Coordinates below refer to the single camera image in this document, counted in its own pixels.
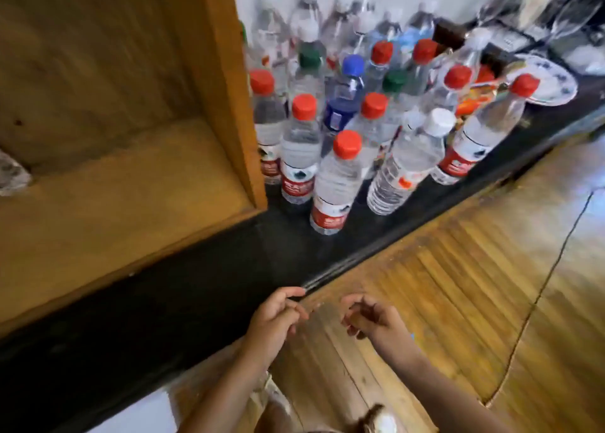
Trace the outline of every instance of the cable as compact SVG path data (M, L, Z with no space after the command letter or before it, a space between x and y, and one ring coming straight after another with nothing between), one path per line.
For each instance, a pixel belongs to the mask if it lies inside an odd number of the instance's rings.
M602 189L602 188L593 189L591 191L591 193L588 194L586 202L584 203L584 207L580 211L578 217L573 222L573 225L571 226L571 230L569 230L569 232L565 236L565 240L563 241L563 245L561 245L561 250L559 250L559 254L556 257L555 262L550 267L550 270L548 271L548 275L546 276L546 280L544 280L544 284L542 284L542 286L540 287L540 291L538 292L538 296L535 298L535 301L533 301L533 304L529 308L529 313L525 317L525 321L523 322L523 326L521 327L521 331L519 332L517 340L515 341L515 345L512 347L512 352L510 353L510 356L508 358L508 362L506 364L506 371L504 372L504 377L502 377L502 380L500 381L500 383L498 384L498 386L494 390L494 393L492 393L492 395L487 399L487 401L485 403L483 403L484 406L490 407L492 405L492 403L494 402L496 396L502 390L502 387L504 386L504 383L508 380L508 375L510 373L510 367L512 366L512 361L514 360L515 354L517 353L517 348L519 346L519 343L521 342L521 338L523 337L523 333L525 333L525 330L527 329L527 326L529 325L529 319L533 315L533 311L536 309L536 307L538 307L538 301L542 297L542 293L544 293L544 290L546 290L546 287L548 286L548 283L550 282L550 278L552 277L553 272L555 272L556 267L558 266L559 262L563 258L563 252L565 251L565 248L567 247L567 244L569 242L569 238L571 238L571 234L573 233L573 231L575 231L575 228L578 226L580 218L582 218L582 216L586 213L586 210L588 209L588 205L591 203L592 197L594 196L595 192L597 190L599 190L599 189Z

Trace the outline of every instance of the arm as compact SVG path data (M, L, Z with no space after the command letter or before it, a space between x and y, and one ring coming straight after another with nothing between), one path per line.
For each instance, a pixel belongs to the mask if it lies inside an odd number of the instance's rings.
M418 398L443 433L510 433L498 417L432 366L416 346L397 309L366 294L342 299L349 336L369 338L376 352Z
M279 288L258 307L233 365L183 422L179 433L216 433L235 428L250 393L258 386L285 338L296 332L300 320L308 319L305 309L288 299L304 295L303 288Z

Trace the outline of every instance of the red bottle cap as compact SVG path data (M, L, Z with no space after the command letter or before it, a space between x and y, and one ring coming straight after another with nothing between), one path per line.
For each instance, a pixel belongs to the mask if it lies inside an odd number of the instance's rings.
M435 55L437 54L437 46L437 42L431 40L430 38L418 40L418 43L414 47L414 52L412 53L412 59L414 62L420 65L428 64L435 58Z
M297 120L311 121L317 112L317 100L311 94L298 94L292 101L292 114Z
M269 70L252 70L250 72L250 87L257 95L270 95L275 87L275 80Z
M361 151L361 143L361 135L358 132L339 132L334 139L334 153L340 159L353 159Z
M454 65L445 76L444 83L450 89L462 89L470 83L473 70L464 65Z
M540 80L529 73L519 75L510 86L510 92L517 94L519 97L531 97L532 94L540 86Z
M393 56L393 44L386 40L381 40L372 48L372 62L378 65L389 63Z
M389 98L384 94L369 93L361 105L361 114L367 119L375 120L384 115Z

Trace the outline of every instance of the wooden floor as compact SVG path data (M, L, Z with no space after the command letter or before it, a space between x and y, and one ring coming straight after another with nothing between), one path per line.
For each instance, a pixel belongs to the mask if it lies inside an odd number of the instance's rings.
M338 298L363 290L394 304L435 366L517 431L604 431L604 160L605 139L559 148L514 188L467 202L306 298L312 319L272 366L298 428L349 430L383 403L401 431L436 430L369 342L341 328ZM170 386L177 419L235 346ZM238 432L253 430L262 400L250 406Z

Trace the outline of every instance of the blue bottle cap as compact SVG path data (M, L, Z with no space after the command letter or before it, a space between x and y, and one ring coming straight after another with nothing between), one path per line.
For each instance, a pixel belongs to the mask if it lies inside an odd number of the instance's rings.
M364 74L364 58L358 54L351 54L343 60L343 75L361 76Z

